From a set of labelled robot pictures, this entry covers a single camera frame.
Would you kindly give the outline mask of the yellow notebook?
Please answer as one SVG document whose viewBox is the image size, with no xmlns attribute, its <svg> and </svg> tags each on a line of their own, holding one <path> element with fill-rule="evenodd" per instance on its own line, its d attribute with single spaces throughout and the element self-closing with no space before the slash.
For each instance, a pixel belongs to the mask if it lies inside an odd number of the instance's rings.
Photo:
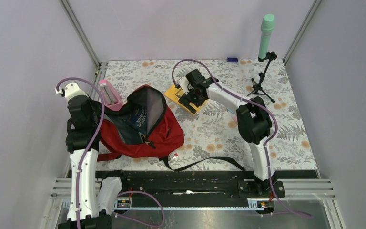
<svg viewBox="0 0 366 229">
<path fill-rule="evenodd" d="M 183 108 L 185 111 L 187 111 L 182 104 L 178 103 L 178 98 L 176 97 L 176 92 L 178 91 L 177 88 L 175 88 L 174 85 L 172 85 L 166 92 L 164 92 L 164 96 L 166 96 L 168 99 L 176 103 L 178 106 Z"/>
</svg>

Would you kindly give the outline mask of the red backpack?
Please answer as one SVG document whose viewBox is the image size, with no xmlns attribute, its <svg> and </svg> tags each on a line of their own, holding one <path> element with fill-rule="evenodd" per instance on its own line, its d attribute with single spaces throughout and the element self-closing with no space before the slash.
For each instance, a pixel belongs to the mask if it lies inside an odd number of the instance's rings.
<svg viewBox="0 0 366 229">
<path fill-rule="evenodd" d="M 170 153 L 184 144 L 184 131 L 164 95 L 149 85 L 133 91 L 120 110 L 104 108 L 100 135 L 109 152 L 98 161 L 153 157 L 170 168 Z"/>
</svg>

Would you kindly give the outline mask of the dark blue book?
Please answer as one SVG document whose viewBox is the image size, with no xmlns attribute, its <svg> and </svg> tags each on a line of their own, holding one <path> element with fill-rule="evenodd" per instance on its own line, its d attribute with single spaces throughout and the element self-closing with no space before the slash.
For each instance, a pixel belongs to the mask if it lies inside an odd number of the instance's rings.
<svg viewBox="0 0 366 229">
<path fill-rule="evenodd" d="M 131 145 L 143 143 L 147 135 L 147 109 L 136 107 L 122 124 L 120 136 L 124 143 Z"/>
</svg>

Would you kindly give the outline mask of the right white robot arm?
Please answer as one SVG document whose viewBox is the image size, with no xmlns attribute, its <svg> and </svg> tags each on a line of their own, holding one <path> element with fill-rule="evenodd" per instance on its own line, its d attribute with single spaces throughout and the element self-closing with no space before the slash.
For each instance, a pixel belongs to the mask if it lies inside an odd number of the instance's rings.
<svg viewBox="0 0 366 229">
<path fill-rule="evenodd" d="M 246 99 L 223 87 L 217 79 L 206 79 L 198 69 L 187 73 L 179 82 L 173 80 L 173 83 L 183 93 L 178 102 L 191 113 L 195 113 L 195 108 L 201 107 L 206 100 L 213 100 L 236 114 L 239 134 L 250 146 L 254 175 L 259 179 L 254 190 L 262 197 L 271 193 L 273 184 L 269 177 L 272 171 L 268 171 L 268 156 L 262 152 L 261 145 L 270 135 L 272 121 L 262 98 Z"/>
</svg>

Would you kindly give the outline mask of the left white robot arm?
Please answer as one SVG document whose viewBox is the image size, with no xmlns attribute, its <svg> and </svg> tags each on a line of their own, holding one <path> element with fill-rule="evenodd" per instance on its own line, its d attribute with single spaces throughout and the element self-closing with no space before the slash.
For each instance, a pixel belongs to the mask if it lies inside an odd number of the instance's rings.
<svg viewBox="0 0 366 229">
<path fill-rule="evenodd" d="M 101 103 L 97 108 L 95 101 L 78 86 L 78 81 L 99 91 L 91 82 L 77 77 L 60 80 L 55 87 L 56 93 L 67 100 L 71 115 L 66 137 L 71 160 L 71 204 L 66 222 L 58 224 L 58 228 L 111 229 L 112 216 L 99 209 L 95 193 L 99 132 L 105 117 L 105 105 Z"/>
</svg>

